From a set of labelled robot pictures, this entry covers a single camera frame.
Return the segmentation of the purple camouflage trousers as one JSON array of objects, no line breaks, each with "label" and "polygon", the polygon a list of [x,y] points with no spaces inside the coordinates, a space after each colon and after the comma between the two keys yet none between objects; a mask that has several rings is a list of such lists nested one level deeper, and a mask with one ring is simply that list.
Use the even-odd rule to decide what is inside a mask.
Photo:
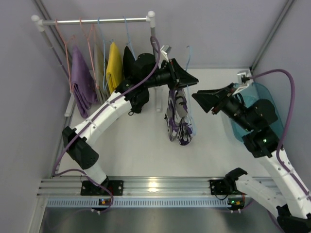
[{"label": "purple camouflage trousers", "polygon": [[181,146],[191,142],[194,132],[183,89],[169,90],[168,107],[164,119],[171,142],[177,141]]}]

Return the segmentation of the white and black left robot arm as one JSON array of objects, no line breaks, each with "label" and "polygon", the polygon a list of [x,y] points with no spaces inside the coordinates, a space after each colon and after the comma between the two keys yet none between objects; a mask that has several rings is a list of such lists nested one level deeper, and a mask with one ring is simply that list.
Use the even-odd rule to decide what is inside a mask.
[{"label": "white and black left robot arm", "polygon": [[93,149],[103,132],[124,113],[140,113],[149,101],[149,88],[166,85],[170,90],[179,90],[199,82],[174,58],[159,64],[150,53],[140,54],[137,59],[129,53],[124,56],[123,65],[125,79],[108,100],[83,122],[74,128],[67,126],[62,132],[65,152],[98,187],[107,187],[109,182]]}]

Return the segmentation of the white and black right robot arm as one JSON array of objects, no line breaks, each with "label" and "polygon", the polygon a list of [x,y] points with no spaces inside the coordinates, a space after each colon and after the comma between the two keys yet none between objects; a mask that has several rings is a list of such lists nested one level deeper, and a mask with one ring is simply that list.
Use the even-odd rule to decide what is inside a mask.
[{"label": "white and black right robot arm", "polygon": [[199,90],[192,97],[206,113],[216,115],[222,111],[248,131],[242,138],[246,149],[266,169],[281,194],[277,195],[239,167],[223,179],[227,194],[241,192],[250,196],[276,218],[285,233],[309,233],[311,194],[270,127],[278,120],[274,105],[267,99],[259,99],[246,107],[235,97],[235,91],[231,83],[221,89]]}]

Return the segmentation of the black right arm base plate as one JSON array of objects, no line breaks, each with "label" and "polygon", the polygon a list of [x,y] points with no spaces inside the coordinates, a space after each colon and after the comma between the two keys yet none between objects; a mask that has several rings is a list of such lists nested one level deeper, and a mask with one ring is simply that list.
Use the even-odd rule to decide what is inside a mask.
[{"label": "black right arm base plate", "polygon": [[235,182],[227,179],[209,180],[210,190],[212,195],[239,195]]}]

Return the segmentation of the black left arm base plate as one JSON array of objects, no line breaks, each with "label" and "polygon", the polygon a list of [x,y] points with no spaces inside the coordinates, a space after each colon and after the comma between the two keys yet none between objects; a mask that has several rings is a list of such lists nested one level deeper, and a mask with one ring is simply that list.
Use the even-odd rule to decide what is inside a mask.
[{"label": "black left arm base plate", "polygon": [[[111,180],[108,182],[107,190],[113,196],[123,195],[123,181],[122,180]],[[94,185],[90,181],[83,181],[81,187],[81,196],[109,196],[109,194],[101,189],[100,187]]]}]

